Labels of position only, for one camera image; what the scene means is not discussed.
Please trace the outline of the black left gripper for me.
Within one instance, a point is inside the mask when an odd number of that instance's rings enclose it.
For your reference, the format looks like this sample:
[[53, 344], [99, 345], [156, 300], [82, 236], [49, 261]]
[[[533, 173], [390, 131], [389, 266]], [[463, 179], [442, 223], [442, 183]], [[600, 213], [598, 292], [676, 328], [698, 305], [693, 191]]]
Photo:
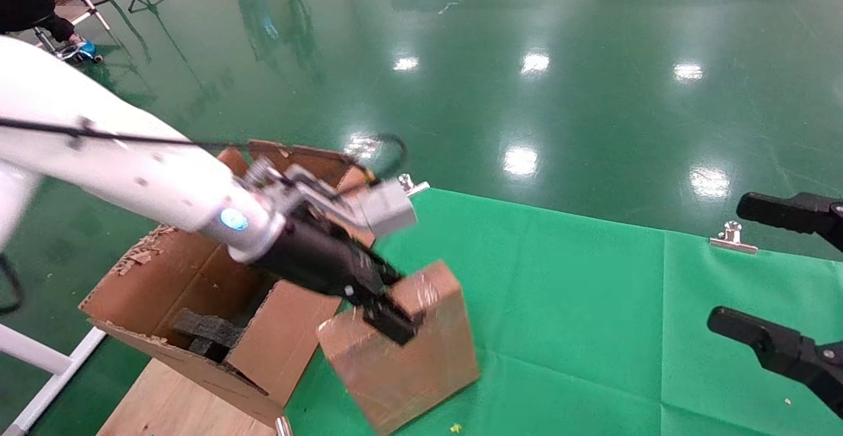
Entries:
[[398, 346], [418, 335], [425, 310], [408, 312], [388, 295], [403, 274], [328, 220], [293, 217], [253, 266], [301, 288], [360, 306], [362, 319]]

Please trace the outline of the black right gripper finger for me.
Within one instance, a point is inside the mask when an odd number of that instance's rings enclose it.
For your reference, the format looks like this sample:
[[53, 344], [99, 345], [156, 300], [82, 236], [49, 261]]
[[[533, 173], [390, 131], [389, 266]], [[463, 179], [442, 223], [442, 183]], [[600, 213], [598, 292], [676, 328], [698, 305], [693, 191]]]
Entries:
[[749, 192], [736, 208], [739, 218], [797, 232], [816, 234], [842, 250], [842, 202], [834, 197], [800, 192], [780, 198]]
[[842, 342], [819, 345], [799, 331], [724, 306], [711, 310], [707, 326], [750, 347], [762, 369], [807, 387], [842, 418]]

